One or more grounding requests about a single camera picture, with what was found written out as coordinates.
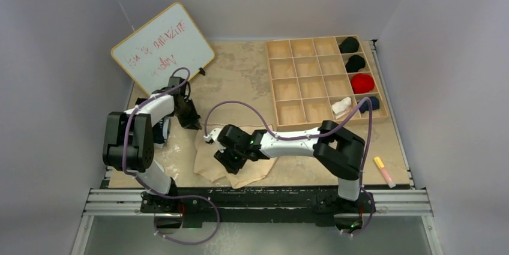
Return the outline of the cream beige underwear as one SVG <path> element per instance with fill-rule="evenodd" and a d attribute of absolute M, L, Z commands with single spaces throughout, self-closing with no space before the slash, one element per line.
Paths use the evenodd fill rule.
<path fill-rule="evenodd" d="M 215 144 L 205 143 L 202 134 L 196 136 L 195 147 L 197 153 L 194 160 L 194 173 L 215 185 L 221 184 L 232 188 L 245 187 L 266 178 L 278 160 L 277 157 L 269 160 L 248 160 L 238 173 L 230 174 L 214 158 L 217 151 Z"/>

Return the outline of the white whiteboard yellow frame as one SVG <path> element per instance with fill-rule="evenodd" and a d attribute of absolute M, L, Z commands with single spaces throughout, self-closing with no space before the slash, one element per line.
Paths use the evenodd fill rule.
<path fill-rule="evenodd" d="M 197 75 L 215 58 L 187 10 L 172 4 L 110 51 L 112 58 L 146 94 L 167 85 L 179 67 Z"/>

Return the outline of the white underwear pink trim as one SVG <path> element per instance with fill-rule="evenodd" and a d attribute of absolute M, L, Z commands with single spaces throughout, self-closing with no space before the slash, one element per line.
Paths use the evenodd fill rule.
<path fill-rule="evenodd" d="M 331 110 L 334 115 L 334 119 L 339 120 L 350 114 L 352 110 L 352 99 L 351 97 L 345 97 L 331 105 Z"/>

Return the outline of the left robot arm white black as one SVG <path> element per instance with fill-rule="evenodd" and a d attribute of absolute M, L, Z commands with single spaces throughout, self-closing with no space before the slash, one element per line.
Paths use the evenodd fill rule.
<path fill-rule="evenodd" d="M 170 117 L 180 126 L 200 130 L 200 115 L 190 98 L 190 84 L 182 77 L 170 77 L 166 87 L 154 91 L 133 108 L 107 116 L 103 162 L 132 176 L 148 193 L 157 195 L 155 204 L 163 212 L 176 210 L 179 196 L 175 181 L 155 161 L 154 127 L 163 123 L 161 135 L 169 135 Z"/>

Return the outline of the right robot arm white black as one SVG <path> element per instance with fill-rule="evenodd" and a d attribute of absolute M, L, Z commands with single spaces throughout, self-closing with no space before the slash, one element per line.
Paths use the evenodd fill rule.
<path fill-rule="evenodd" d="M 248 160 L 313 157 L 338 179 L 337 203 L 342 210 L 351 211 L 361 202 L 366 142 L 334 121 L 325 120 L 319 127 L 291 132 L 263 129 L 247 133 L 229 124 L 211 130 L 203 138 L 206 143 L 215 144 L 215 159 L 231 174 L 238 173 Z"/>

